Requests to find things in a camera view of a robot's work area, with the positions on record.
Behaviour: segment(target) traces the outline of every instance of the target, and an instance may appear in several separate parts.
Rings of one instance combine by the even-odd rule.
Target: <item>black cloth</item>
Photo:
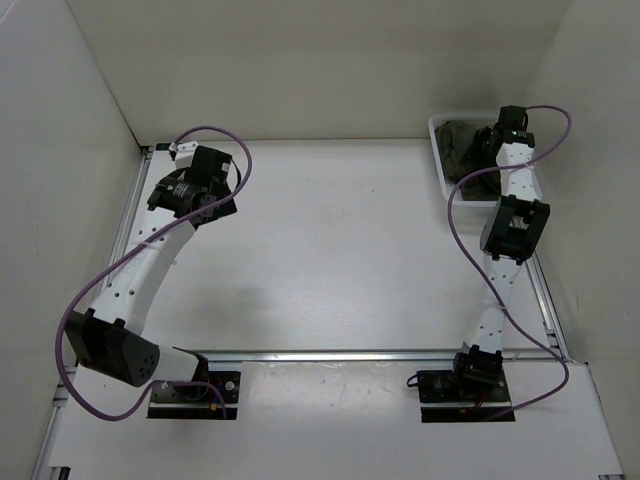
[[[482,155],[479,148],[490,135],[491,129],[488,127],[477,130],[473,125],[459,120],[450,120],[436,128],[436,142],[445,178],[458,183],[471,172],[495,167],[495,158]],[[490,201],[499,196],[500,172],[481,175],[462,186],[464,200]]]

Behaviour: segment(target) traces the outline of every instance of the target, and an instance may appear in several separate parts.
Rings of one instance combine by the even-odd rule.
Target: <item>white wall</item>
[[[640,3],[574,1],[526,103],[575,129],[544,161],[551,218],[539,248],[573,354],[588,360],[625,470],[640,477]],[[532,115],[540,143],[557,135]]]
[[[416,138],[513,101],[570,0],[68,0],[142,143]]]
[[[51,413],[58,320],[104,265],[140,158],[64,0],[4,11],[0,144],[0,477],[20,480]]]

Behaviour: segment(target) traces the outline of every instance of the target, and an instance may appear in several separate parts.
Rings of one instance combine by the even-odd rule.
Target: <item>black mounting base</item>
[[[480,397],[463,394],[453,382],[451,370],[421,370],[417,372],[417,387],[420,397],[422,423],[461,422],[509,422],[515,421],[513,413],[491,417],[509,408],[511,397],[504,377],[500,374],[497,386],[485,392],[482,406],[473,408]]]
[[[240,372],[215,371],[202,374],[199,381],[210,382],[222,395],[226,405],[227,420],[238,416]],[[151,390],[147,418],[173,418],[193,420],[224,420],[222,408],[215,407],[211,390],[205,387],[154,387]]]

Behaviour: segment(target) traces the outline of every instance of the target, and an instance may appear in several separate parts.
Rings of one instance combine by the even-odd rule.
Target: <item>white table surface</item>
[[[212,145],[244,168],[235,144]],[[249,146],[254,171],[238,213],[185,246],[147,338],[199,350],[460,348],[482,280],[451,239],[428,140]],[[171,170],[168,153],[154,153],[139,213]],[[460,221],[476,258],[483,224]],[[510,308],[546,343],[524,269]],[[504,337],[508,349],[532,348],[509,325]]]
[[[587,367],[516,422],[422,424],[409,363],[245,363],[236,421],[119,423],[70,400],[50,465],[70,480],[597,480],[622,473]],[[553,362],[509,362],[512,399],[556,385]],[[110,413],[140,391],[80,369],[76,384]]]

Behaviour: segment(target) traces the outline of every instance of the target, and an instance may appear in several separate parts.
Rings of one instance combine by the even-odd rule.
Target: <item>black motor bracket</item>
[[[165,208],[174,212],[176,218],[180,218],[230,195],[227,177],[231,160],[231,155],[227,153],[198,146],[190,167],[175,170],[156,184],[147,201],[149,210]],[[197,229],[200,225],[237,211],[232,199],[190,221]]]

